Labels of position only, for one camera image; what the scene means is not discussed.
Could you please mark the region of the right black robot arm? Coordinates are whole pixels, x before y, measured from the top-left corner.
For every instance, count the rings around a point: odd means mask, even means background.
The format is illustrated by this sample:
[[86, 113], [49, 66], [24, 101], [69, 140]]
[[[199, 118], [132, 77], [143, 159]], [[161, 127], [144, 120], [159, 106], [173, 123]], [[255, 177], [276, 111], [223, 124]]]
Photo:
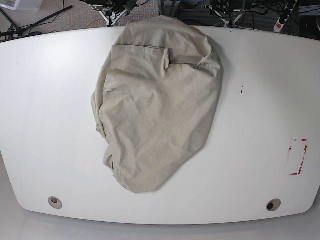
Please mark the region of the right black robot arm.
[[83, 0], [93, 11], [99, 12], [106, 27], [115, 27], [119, 19], [128, 16], [134, 8], [139, 8], [137, 0]]

